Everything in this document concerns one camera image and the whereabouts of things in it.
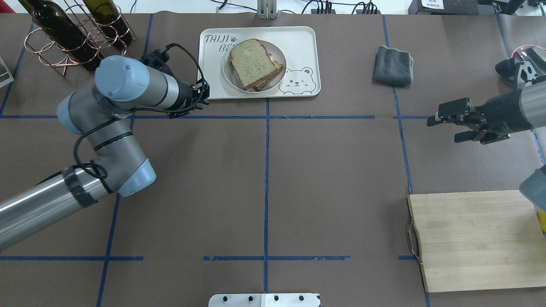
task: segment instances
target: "white label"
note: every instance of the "white label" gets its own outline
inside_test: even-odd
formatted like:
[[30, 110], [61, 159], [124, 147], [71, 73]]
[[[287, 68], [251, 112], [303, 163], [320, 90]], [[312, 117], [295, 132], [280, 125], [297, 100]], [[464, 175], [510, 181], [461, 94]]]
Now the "white label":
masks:
[[443, 0], [421, 0], [424, 7], [443, 10]]

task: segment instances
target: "red object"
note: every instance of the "red object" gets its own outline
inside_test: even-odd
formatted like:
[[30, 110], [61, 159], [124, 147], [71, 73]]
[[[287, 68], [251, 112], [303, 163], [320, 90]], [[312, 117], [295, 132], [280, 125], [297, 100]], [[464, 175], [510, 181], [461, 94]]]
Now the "red object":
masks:
[[0, 0], [0, 13], [15, 13], [14, 10], [7, 5], [4, 0]]

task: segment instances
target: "bread slice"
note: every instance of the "bread slice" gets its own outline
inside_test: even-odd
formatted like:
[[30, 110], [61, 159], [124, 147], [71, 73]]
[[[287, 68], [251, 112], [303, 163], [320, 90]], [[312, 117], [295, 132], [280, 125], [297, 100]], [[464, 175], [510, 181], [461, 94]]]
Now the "bread slice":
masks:
[[245, 91], [278, 74], [278, 69], [269, 57], [267, 49], [255, 38], [233, 47], [229, 59]]
[[[277, 68], [277, 75], [281, 73], [282, 69], [284, 68], [284, 65], [283, 64], [280, 64], [279, 62], [273, 60], [273, 64], [275, 64], [275, 67]], [[266, 87], [267, 84], [269, 84], [269, 82], [272, 80], [271, 79], [268, 79], [268, 80], [264, 80], [262, 81], [261, 83], [257, 84], [256, 86], [253, 86], [252, 88], [259, 92], [261, 90], [264, 89], [264, 87]]]

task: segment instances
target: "blue plastic cap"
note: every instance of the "blue plastic cap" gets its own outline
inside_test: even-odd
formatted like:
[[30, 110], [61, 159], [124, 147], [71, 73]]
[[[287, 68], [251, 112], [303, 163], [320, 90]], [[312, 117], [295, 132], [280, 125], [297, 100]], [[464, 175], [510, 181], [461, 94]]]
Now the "blue plastic cap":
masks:
[[95, 86], [105, 97], [113, 101], [131, 101], [140, 97], [148, 88], [150, 72], [139, 61], [112, 55], [100, 62], [95, 71]]
[[156, 181], [156, 172], [150, 164], [150, 159], [144, 163], [129, 177], [118, 190], [121, 197], [131, 196]]
[[72, 98], [72, 95], [75, 92], [72, 92], [72, 94], [68, 95], [67, 98], [65, 98], [59, 106], [57, 107], [57, 118], [61, 122], [61, 124], [68, 129], [70, 132], [74, 134], [83, 134], [82, 131], [80, 131], [74, 123], [72, 122], [72, 119], [70, 118], [70, 99]]
[[519, 186], [519, 191], [542, 210], [546, 210], [546, 174], [537, 169]]

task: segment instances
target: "gray cloth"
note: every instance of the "gray cloth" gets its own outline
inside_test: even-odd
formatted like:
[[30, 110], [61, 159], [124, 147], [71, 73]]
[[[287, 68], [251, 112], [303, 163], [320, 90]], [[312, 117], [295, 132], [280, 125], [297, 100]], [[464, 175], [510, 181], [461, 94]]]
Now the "gray cloth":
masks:
[[377, 51], [373, 79], [393, 85], [409, 85], [413, 81], [413, 58], [407, 51], [380, 46]]

